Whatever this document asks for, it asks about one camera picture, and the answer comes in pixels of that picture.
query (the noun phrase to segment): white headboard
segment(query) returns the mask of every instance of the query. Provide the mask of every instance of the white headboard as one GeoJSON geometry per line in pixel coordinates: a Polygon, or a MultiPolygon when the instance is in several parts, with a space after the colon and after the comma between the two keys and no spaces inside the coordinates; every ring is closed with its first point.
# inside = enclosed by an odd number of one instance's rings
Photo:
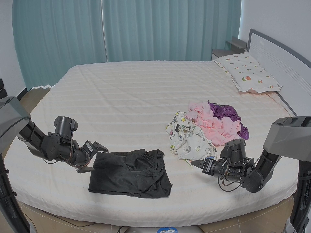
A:
{"type": "Polygon", "coordinates": [[[311,115],[311,62],[299,53],[254,29],[247,50],[283,86],[280,98],[297,116],[311,115]]]}

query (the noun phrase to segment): pink fabric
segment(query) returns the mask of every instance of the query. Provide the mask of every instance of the pink fabric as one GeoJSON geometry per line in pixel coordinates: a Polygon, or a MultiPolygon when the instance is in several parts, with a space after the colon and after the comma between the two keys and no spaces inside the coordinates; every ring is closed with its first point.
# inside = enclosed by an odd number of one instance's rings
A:
{"type": "Polygon", "coordinates": [[[222,119],[214,117],[208,102],[190,102],[189,112],[185,114],[185,117],[194,121],[203,130],[206,138],[216,146],[240,138],[238,135],[241,130],[240,121],[232,122],[231,118],[227,116],[222,119]]]}

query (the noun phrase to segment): teal curtain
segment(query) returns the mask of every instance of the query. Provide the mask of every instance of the teal curtain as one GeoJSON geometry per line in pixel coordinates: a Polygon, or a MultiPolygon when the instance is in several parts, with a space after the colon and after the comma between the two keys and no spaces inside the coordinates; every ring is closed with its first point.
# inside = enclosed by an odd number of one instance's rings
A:
{"type": "Polygon", "coordinates": [[[211,60],[238,37],[241,0],[102,0],[108,61],[211,60]]]}
{"type": "Polygon", "coordinates": [[[28,89],[56,84],[75,65],[107,61],[101,0],[13,0],[12,22],[28,89]]]}

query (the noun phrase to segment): bedside table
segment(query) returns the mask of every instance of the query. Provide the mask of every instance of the bedside table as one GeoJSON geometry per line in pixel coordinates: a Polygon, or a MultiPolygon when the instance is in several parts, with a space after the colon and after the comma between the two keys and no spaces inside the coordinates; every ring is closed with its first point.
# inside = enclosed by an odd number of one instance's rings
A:
{"type": "Polygon", "coordinates": [[[247,43],[236,37],[232,37],[231,41],[226,41],[230,45],[230,50],[225,49],[213,49],[212,50],[212,60],[215,60],[219,57],[243,53],[246,50],[247,43]]]}

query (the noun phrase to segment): folded black clothing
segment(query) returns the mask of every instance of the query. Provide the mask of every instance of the folded black clothing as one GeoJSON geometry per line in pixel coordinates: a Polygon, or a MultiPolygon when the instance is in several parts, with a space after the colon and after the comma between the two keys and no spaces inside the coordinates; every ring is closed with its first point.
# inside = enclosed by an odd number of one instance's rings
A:
{"type": "Polygon", "coordinates": [[[165,198],[172,188],[160,150],[97,153],[89,191],[139,198],[165,198]]]}

